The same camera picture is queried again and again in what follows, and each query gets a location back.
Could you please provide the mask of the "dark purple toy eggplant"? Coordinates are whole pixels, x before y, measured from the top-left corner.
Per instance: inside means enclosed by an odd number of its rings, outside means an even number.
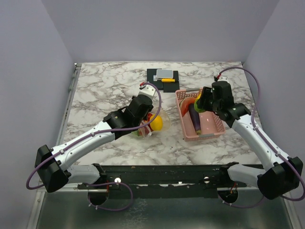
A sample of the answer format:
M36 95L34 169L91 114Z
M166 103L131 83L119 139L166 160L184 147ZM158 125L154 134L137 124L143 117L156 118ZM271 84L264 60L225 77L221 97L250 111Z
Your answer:
M194 104L189 104L188 111L196 134L201 135L200 117L199 113L195 111Z

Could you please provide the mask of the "clear polka dot zip bag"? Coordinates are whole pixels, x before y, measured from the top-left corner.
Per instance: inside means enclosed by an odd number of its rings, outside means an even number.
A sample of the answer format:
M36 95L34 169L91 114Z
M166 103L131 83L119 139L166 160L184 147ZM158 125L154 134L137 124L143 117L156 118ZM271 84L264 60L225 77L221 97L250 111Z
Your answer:
M137 138L150 137L153 134L158 134L167 131L171 127L170 117L163 110L162 107L160 108L158 115L156 115L158 108L159 108L159 101L153 101L153 109L148 113L148 119L143 120L140 123L140 125L144 125L147 122L150 122L153 118L154 120L149 125L133 131L131 133L132 137L137 137Z

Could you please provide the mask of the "yellow toy lemon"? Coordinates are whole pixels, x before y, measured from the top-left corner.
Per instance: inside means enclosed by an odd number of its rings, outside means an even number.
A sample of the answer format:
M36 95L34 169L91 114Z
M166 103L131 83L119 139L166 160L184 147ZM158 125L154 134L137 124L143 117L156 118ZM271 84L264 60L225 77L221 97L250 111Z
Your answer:
M162 118L157 115L155 117L155 119L150 123L150 128L153 130L153 131L161 131L162 128L163 128L163 120Z

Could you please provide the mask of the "pink perforated plastic basket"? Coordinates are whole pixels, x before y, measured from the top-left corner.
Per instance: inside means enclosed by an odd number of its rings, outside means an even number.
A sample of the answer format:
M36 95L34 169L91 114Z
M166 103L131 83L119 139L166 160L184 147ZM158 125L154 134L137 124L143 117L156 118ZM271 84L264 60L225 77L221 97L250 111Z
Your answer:
M202 92L202 88L182 89L175 92L178 114L181 122L184 141L205 140L220 137L225 133L223 121L213 112L198 113L201 127L201 134L198 135L194 128L191 116L187 111L180 108L183 99L193 97L196 99Z

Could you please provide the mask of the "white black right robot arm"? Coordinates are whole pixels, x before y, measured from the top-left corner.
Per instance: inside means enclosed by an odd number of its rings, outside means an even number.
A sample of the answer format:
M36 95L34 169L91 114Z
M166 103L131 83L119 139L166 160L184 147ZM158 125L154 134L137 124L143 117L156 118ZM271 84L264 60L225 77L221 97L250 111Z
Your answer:
M204 87L194 106L197 111L212 112L226 122L246 141L263 166L258 169L229 163L219 174L223 186L242 182L258 188L265 198L272 200L304 185L303 162L282 151L255 122L250 110L243 103L234 102L228 82L217 81Z

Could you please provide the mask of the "green toy lettuce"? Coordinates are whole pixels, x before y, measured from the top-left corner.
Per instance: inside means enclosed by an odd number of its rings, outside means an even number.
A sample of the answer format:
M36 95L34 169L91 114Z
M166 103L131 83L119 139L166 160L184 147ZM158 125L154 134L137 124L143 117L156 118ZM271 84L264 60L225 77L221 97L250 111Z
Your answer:
M204 110L203 108L200 108L199 107L199 101L200 101L200 98L197 98L196 100L195 100L195 102L194 102L194 109L195 109L195 111L196 112L198 112L198 113L203 113L203 112L206 112L206 110Z

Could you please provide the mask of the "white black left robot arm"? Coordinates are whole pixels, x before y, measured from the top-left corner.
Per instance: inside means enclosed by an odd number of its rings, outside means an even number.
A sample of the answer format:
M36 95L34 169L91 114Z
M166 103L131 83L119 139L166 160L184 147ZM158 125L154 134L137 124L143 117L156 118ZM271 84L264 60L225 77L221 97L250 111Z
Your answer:
M94 188L101 188L105 176L97 165L76 169L72 167L73 163L94 149L137 130L152 109L153 98L139 94L128 106L110 112L95 127L75 139L53 149L41 146L37 150L35 168L47 192L55 192L68 183L89 183Z

